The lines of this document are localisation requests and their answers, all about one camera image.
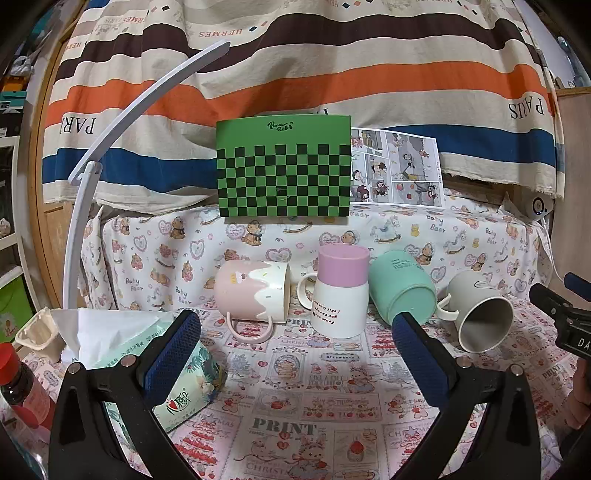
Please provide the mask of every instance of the blue gripper pad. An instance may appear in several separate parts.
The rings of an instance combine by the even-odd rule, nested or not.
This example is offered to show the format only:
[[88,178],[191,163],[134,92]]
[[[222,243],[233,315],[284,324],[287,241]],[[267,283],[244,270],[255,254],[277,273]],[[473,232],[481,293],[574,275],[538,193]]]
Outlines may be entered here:
[[144,400],[147,405],[156,406],[166,401],[200,335],[199,317],[190,312],[144,376]]
[[575,292],[583,300],[591,301],[591,283],[583,278],[568,272],[564,276],[564,286],[570,291]]
[[444,355],[453,360],[452,356],[447,353],[438,340],[429,338],[413,316],[407,312],[394,317],[392,321],[392,339],[427,403],[432,407],[445,407],[449,390],[453,386],[450,383],[455,383],[455,372],[448,369],[449,372],[446,373],[428,346],[435,347],[435,349],[438,346],[441,347],[444,353],[441,351],[434,353],[443,356],[444,361],[447,361]]

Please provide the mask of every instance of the white holder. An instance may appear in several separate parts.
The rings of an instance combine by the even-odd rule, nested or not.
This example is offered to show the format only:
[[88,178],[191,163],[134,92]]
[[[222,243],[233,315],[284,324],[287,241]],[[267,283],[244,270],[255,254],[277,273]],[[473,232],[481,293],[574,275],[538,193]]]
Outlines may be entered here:
[[20,345],[34,350],[37,355],[46,356],[54,363],[60,361],[61,351],[66,346],[47,307],[39,310],[18,331],[15,340]]

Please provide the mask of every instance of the mint green mug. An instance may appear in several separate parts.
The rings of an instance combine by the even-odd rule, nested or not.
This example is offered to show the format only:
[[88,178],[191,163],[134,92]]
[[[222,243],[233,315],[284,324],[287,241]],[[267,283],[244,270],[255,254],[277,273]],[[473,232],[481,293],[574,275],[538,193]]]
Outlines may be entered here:
[[410,312],[422,325],[437,306],[431,277],[403,250],[390,250],[369,266],[369,296],[388,325],[402,312]]

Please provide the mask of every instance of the plastic bottle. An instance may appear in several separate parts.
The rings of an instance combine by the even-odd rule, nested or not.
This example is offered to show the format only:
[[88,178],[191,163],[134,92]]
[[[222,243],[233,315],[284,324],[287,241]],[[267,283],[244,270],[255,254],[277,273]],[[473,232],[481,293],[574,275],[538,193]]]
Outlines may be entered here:
[[10,343],[0,343],[0,393],[18,417],[49,443],[56,404]]

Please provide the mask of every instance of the comic panel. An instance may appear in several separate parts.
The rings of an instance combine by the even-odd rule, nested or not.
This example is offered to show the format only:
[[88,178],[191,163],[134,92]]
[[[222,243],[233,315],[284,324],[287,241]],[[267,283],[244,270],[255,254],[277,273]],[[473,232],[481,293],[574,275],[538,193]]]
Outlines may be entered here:
[[334,479],[377,480],[378,431],[336,430],[334,440]]
[[370,194],[372,202],[392,203],[392,184],[386,180],[372,180]]
[[392,184],[394,203],[441,207],[442,194],[439,183],[401,181]]
[[393,179],[439,182],[439,157],[434,139],[397,134],[395,143],[400,168]]
[[382,403],[387,423],[434,419],[439,409],[429,406],[418,388],[387,388]]
[[391,164],[392,174],[400,173],[400,159],[398,156],[398,147],[400,134],[395,132],[385,132],[386,149],[388,150],[388,158]]
[[348,392],[346,386],[350,378],[349,368],[353,362],[361,360],[361,353],[311,352],[306,371],[306,390],[312,390],[314,393]]
[[376,157],[375,155],[365,156],[367,172],[372,180],[388,180],[388,159]]
[[293,348],[330,348],[337,351],[359,351],[362,349],[361,337],[334,339],[316,332],[309,325],[278,326],[275,336],[271,340],[273,346],[288,346]]
[[205,408],[171,432],[170,440],[201,478],[221,478],[240,422]]
[[254,413],[294,419],[297,418],[300,406],[301,392],[262,388],[256,399]]
[[363,148],[363,142],[361,141],[361,134],[356,128],[351,129],[351,149],[361,150]]
[[361,130],[361,141],[369,154],[387,158],[385,140],[385,133],[380,130]]
[[311,422],[288,421],[254,414],[241,429],[229,457],[232,472],[224,478],[263,477],[273,480],[329,478],[333,471],[332,435]]
[[324,395],[303,396],[302,420],[316,421],[380,421],[379,397],[376,393],[367,395]]
[[351,152],[351,201],[369,201],[368,174],[365,154]]
[[373,357],[400,357],[392,340],[392,331],[382,323],[368,323],[365,326],[369,354]]
[[[245,322],[243,320],[239,320],[238,322],[236,322],[235,328],[240,335],[246,337],[256,337],[262,335],[267,326],[264,322]],[[226,340],[227,347],[239,348],[249,351],[257,350],[260,352],[266,352],[268,344],[268,341],[263,343],[257,343],[256,345],[244,343],[236,337],[234,337],[233,335],[230,335]]]
[[264,362],[267,374],[263,383],[277,390],[290,390],[304,385],[306,351],[300,348],[277,347],[271,361]]
[[236,382],[242,392],[250,389],[256,391],[268,366],[264,358],[263,355],[238,349],[230,353],[226,360],[228,383]]

